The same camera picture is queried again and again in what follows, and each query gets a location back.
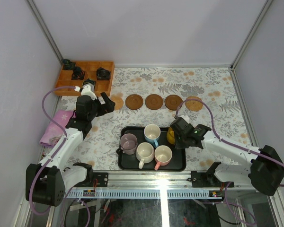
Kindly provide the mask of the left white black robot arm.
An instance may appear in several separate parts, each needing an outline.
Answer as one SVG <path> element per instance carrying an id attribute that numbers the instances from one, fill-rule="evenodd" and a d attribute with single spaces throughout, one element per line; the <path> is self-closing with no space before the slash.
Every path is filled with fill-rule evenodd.
<path id="1" fill-rule="evenodd" d="M 26 170 L 26 200 L 59 206 L 64 194 L 78 183 L 93 184 L 92 165 L 77 162 L 70 169 L 66 163 L 76 147 L 83 142 L 92 128 L 94 118 L 111 113 L 115 103 L 105 92 L 101 93 L 104 103 L 98 98 L 81 95 L 76 101 L 76 110 L 68 121 L 63 136 L 51 152 L 38 164 L 30 164 Z"/>

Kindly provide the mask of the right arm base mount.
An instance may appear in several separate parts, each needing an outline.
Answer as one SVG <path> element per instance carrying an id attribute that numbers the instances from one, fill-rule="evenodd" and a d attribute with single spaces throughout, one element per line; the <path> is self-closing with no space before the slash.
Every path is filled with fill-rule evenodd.
<path id="1" fill-rule="evenodd" d="M 221 162 L 213 162 L 207 171 L 191 171 L 192 186 L 196 188 L 220 188 L 230 182 L 230 187 L 234 187 L 234 172 L 230 165 Z"/>

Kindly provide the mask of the blue mug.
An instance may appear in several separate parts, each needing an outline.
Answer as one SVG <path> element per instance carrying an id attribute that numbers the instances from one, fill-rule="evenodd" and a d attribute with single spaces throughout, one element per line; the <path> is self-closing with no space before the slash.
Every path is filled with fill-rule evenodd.
<path id="1" fill-rule="evenodd" d="M 155 124 L 149 124 L 144 128 L 144 138 L 150 143 L 154 148 L 159 146 L 159 138 L 160 138 L 161 130 L 159 126 Z"/>

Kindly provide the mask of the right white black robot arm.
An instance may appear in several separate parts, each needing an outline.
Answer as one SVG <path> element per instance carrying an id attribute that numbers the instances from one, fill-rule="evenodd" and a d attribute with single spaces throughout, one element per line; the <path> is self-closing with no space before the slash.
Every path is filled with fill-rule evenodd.
<path id="1" fill-rule="evenodd" d="M 222 182 L 250 184 L 257 191 L 273 196 L 284 178 L 284 164 L 277 151 L 268 145 L 263 148 L 244 146 L 238 142 L 224 140 L 214 127 L 199 124 L 196 127 L 182 117 L 170 125 L 175 135 L 176 148 L 198 147 L 226 156 L 238 164 L 227 166 L 219 164 L 206 175 L 210 186 Z"/>

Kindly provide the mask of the woven rattan coaster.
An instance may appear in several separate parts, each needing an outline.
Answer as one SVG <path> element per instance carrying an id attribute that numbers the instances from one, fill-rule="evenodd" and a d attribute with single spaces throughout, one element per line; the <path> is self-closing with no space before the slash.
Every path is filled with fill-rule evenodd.
<path id="1" fill-rule="evenodd" d="M 124 101 L 121 97 L 112 95 L 110 99 L 115 103 L 115 110 L 119 110 L 123 107 Z"/>
<path id="2" fill-rule="evenodd" d="M 187 98 L 188 99 L 192 99 L 192 101 L 187 101 L 185 103 L 185 106 L 187 107 L 187 109 L 191 110 L 191 111 L 199 111 L 203 108 L 203 104 L 196 101 L 196 100 L 199 100 L 201 101 L 201 99 L 197 96 L 189 96 Z"/>

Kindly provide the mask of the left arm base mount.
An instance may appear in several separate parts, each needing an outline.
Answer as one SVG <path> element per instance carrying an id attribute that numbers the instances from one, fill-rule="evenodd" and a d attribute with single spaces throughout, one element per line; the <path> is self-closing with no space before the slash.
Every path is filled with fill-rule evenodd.
<path id="1" fill-rule="evenodd" d="M 107 187 L 108 173 L 94 172 L 92 165 L 86 163 L 75 163 L 66 167 L 62 172 L 65 189 L 71 187 Z"/>

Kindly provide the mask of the yellow mug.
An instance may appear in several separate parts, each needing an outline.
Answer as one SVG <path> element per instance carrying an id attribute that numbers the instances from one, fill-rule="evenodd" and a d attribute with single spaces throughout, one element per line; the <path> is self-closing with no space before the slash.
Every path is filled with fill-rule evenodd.
<path id="1" fill-rule="evenodd" d="M 168 128 L 166 138 L 170 144 L 175 145 L 175 133 L 171 127 Z"/>

